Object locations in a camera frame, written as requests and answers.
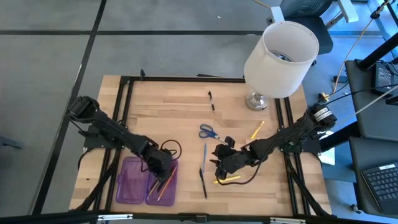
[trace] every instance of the black pen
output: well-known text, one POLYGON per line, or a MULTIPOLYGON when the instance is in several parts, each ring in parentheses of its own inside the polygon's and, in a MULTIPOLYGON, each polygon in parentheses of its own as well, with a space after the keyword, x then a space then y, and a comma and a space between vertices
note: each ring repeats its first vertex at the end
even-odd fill
POLYGON ((213 113, 216 113, 216 110, 214 109, 214 104, 213 104, 213 97, 211 96, 211 92, 209 91, 209 96, 210 96, 210 103, 211 103, 211 109, 213 109, 213 113))
POLYGON ((199 175, 201 179, 201 186, 203 187, 203 193, 205 193, 205 198, 207 199, 205 180, 203 180, 203 172, 201 171, 201 168, 199 168, 199 175))

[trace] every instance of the purple container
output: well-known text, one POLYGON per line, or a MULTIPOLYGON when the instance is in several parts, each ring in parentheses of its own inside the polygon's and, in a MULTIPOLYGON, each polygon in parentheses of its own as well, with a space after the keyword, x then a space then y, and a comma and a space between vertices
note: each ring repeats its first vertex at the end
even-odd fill
MULTIPOLYGON (((145 162, 142 165, 143 169, 147 168, 145 162)), ((148 171, 141 172, 140 158, 124 158, 121 172, 118 175, 117 203, 141 204, 144 201, 148 174, 148 171)))
MULTIPOLYGON (((175 170, 175 173, 170 180, 169 185, 167 186, 162 198, 160 198, 159 201, 157 199, 159 198, 160 193, 162 190, 157 192, 157 189, 155 189, 152 194, 148 197, 145 198, 145 203, 148 205, 157 205, 157 206, 172 206, 175 201, 175 191, 177 188, 177 173, 178 173, 178 161, 173 161, 172 163, 172 168, 177 169, 175 170)), ((156 181, 156 178, 153 174, 149 174, 148 178, 148 184, 146 187, 146 193, 145 195, 149 195, 150 192, 150 187, 152 184, 156 181)))

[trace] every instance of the table lamp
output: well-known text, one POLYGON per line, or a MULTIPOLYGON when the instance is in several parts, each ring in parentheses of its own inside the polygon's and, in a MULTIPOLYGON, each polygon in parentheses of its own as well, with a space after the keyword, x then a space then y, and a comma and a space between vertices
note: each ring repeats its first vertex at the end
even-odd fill
POLYGON ((251 86, 245 99, 254 111, 267 106, 267 98, 285 98, 300 86, 318 55, 315 34, 296 22, 269 25, 244 64, 244 79, 251 86))

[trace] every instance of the wooden table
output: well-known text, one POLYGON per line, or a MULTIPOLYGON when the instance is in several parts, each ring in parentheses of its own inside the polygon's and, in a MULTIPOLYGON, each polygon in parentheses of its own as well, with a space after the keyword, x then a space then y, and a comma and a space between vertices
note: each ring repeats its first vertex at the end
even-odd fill
MULTIPOLYGON (((99 91, 98 102, 109 117, 113 113, 119 80, 119 76, 104 76, 99 91)), ((168 139, 175 139, 183 148, 179 159, 175 204, 171 207, 157 207, 146 205, 145 202, 140 205, 117 203, 115 201, 117 187, 115 187, 111 211, 291 216, 284 158, 278 150, 275 150, 262 164, 256 178, 249 184, 220 186, 212 183, 215 180, 216 167, 209 159, 215 159, 211 152, 219 142, 215 139, 199 138, 201 124, 210 124, 222 138, 233 137, 236 141, 236 149, 251 141, 251 135, 262 120, 265 123, 257 138, 268 138, 275 134, 279 127, 274 100, 269 100, 267 108, 261 112, 246 108, 244 97, 249 90, 250 88, 244 83, 135 81, 127 120, 129 130, 135 134, 147 135, 158 144, 168 139), (215 114, 211 111, 209 90, 213 95, 215 114), (208 146, 206 170, 204 170, 208 200, 205 200, 203 196, 198 175, 205 142, 208 146)), ((294 120, 296 120, 307 108, 302 87, 290 97, 290 103, 294 120)), ((282 110, 286 125, 287 118, 283 105, 282 110)), ((70 208, 79 206, 96 185, 103 155, 104 149, 94 149, 83 158, 70 208)), ((132 156, 129 149, 122 151, 118 173, 126 156, 132 156)), ((323 209, 330 213, 318 159, 307 153, 303 153, 301 158, 306 186, 323 209)), ((239 181, 243 182, 253 175, 254 170, 255 168, 245 167, 235 174, 241 175, 242 178, 239 181)), ((104 189, 100 208, 104 208, 108 186, 104 189)), ((299 210, 302 211, 297 186, 296 195, 299 210)))

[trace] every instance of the keyboard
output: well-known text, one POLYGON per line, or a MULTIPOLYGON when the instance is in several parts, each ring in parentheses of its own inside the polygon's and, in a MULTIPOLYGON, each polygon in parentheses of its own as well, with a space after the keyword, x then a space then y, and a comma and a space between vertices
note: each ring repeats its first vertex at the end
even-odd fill
POLYGON ((361 173, 380 210, 385 214, 398 215, 398 162, 361 173))

